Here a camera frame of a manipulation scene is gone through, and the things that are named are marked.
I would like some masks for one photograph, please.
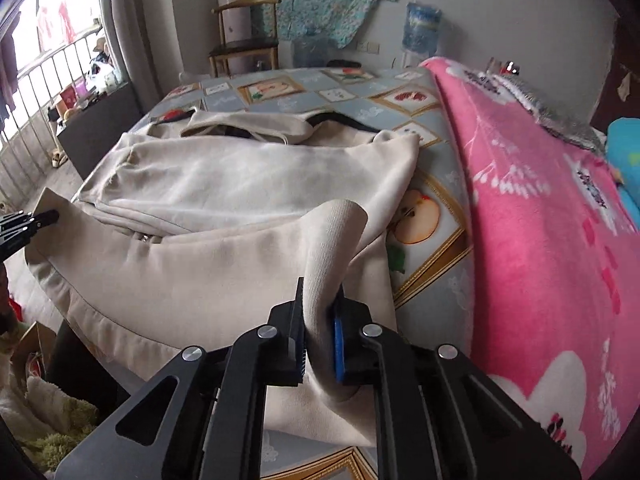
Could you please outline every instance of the metal railing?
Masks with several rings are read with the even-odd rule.
[[[8,207],[16,209],[27,202],[52,170],[47,145],[63,151],[47,111],[70,84],[86,84],[84,72],[94,57],[92,47],[101,28],[88,28],[72,43],[41,54],[18,72],[15,110],[0,132],[0,168],[7,176],[7,182],[0,179],[0,200]]]

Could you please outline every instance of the pink fleece blanket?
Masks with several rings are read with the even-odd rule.
[[[546,133],[482,74],[423,66],[472,195],[471,357],[588,478],[640,404],[640,235],[603,160]]]

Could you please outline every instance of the patterned bedsheet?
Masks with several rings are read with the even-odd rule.
[[[388,227],[387,249],[399,331],[412,344],[450,342],[470,351],[474,268],[468,194],[438,88],[423,68],[325,68],[256,72],[172,91],[132,130],[175,108],[209,111],[327,110],[369,128],[418,133],[417,169]],[[374,449],[341,448],[266,431],[262,476],[375,478]]]

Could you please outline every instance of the blue pillow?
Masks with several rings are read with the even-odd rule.
[[[638,206],[631,198],[631,195],[626,192],[626,189],[623,186],[620,186],[618,188],[618,192],[620,193],[620,201],[625,206],[626,212],[628,212],[629,216],[631,216],[636,229],[640,231],[640,209],[638,209]]]
[[[640,119],[618,119],[609,125],[607,160],[620,171],[626,192],[640,205]]]

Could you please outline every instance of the curtain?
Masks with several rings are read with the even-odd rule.
[[[114,64],[128,79],[143,112],[160,100],[158,75],[153,63],[142,0],[100,0],[102,25]]]

